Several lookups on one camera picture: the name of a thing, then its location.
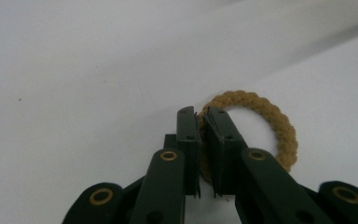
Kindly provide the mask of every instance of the brown rope ring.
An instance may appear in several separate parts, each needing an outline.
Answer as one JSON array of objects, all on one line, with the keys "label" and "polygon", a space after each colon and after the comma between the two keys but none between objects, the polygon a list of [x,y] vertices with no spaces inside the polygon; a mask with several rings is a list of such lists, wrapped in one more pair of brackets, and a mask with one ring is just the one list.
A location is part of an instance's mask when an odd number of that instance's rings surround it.
[{"label": "brown rope ring", "polygon": [[[205,146],[205,128],[206,123],[203,116],[207,113],[208,107],[213,106],[220,109],[225,109],[229,106],[243,106],[254,110],[265,119],[278,140],[278,154],[277,161],[281,164],[284,170],[290,171],[290,168],[297,160],[296,130],[290,124],[289,118],[285,116],[279,107],[273,105],[268,99],[259,97],[255,92],[246,91],[226,91],[222,95],[215,96],[211,102],[206,104],[200,112],[200,135]],[[207,147],[202,148],[201,153],[201,173],[204,179],[211,182],[211,169],[208,164],[206,156]]]}]

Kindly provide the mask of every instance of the white surface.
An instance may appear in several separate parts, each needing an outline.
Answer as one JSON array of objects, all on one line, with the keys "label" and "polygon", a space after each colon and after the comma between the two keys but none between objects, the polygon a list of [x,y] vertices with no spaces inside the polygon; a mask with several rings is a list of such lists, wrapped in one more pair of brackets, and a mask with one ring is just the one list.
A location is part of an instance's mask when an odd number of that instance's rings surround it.
[{"label": "white surface", "polygon": [[[0,1],[0,223],[61,223],[87,187],[128,186],[177,110],[228,90],[289,117],[298,183],[358,187],[358,1]],[[229,113],[276,153],[264,120]],[[202,196],[186,223],[240,223]]]}]

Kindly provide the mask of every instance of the tan rope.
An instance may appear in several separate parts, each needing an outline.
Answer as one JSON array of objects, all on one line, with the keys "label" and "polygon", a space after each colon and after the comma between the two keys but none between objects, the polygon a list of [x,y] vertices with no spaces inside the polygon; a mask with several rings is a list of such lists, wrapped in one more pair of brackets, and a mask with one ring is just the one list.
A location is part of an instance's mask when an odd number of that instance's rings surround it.
[{"label": "tan rope", "polygon": [[201,153],[201,173],[205,180],[211,182],[211,169],[208,164],[206,156],[205,146],[205,127],[206,123],[203,120],[203,116],[207,113],[208,107],[218,107],[225,109],[229,106],[239,105],[250,108],[257,112],[265,119],[278,139],[278,154],[276,156],[277,161],[287,171],[297,160],[297,147],[298,142],[296,140],[296,130],[290,124],[289,118],[287,118],[280,110],[279,107],[273,105],[268,99],[259,97],[254,92],[246,91],[226,91],[222,95],[215,96],[211,102],[206,104],[200,112],[200,135],[203,141],[203,149]]}]

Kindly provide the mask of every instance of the braided rope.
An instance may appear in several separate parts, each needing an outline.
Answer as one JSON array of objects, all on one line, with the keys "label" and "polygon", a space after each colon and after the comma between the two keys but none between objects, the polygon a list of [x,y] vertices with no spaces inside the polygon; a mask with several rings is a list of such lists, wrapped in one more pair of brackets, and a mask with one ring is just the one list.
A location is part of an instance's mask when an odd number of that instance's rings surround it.
[{"label": "braided rope", "polygon": [[[211,102],[206,104],[200,112],[200,135],[205,146],[205,129],[206,123],[203,116],[207,113],[208,107],[214,106],[220,109],[225,109],[229,106],[239,105],[250,108],[258,113],[265,119],[278,139],[278,154],[277,161],[281,164],[283,169],[287,172],[297,160],[297,147],[296,130],[290,124],[287,118],[280,110],[279,107],[273,105],[268,99],[259,97],[255,92],[246,91],[226,91],[222,95],[215,96]],[[208,148],[203,147],[201,153],[201,173],[205,180],[211,182],[211,168],[208,164],[206,156]]]}]

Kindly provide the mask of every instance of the rope ring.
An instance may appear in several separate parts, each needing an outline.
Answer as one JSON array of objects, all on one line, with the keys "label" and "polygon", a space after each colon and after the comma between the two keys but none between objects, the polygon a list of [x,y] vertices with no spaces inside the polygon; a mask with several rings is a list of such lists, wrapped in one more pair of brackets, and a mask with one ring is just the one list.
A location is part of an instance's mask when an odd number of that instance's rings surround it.
[{"label": "rope ring", "polygon": [[[285,116],[279,107],[269,102],[267,98],[259,97],[255,92],[246,91],[226,91],[221,95],[215,96],[211,102],[206,104],[200,112],[200,135],[205,146],[206,123],[203,120],[208,111],[208,107],[213,106],[225,109],[229,106],[243,106],[252,109],[265,119],[271,129],[275,132],[278,140],[277,161],[284,170],[290,171],[290,168],[297,160],[298,142],[296,140],[296,130],[290,124],[289,118]],[[206,156],[208,148],[203,147],[201,153],[201,173],[204,179],[211,182],[211,168]]]}]

